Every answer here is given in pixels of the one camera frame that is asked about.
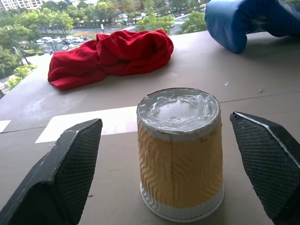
paper cup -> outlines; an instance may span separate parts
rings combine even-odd
[[[218,101],[196,89],[156,91],[137,107],[141,194],[175,222],[213,213],[224,198]]]

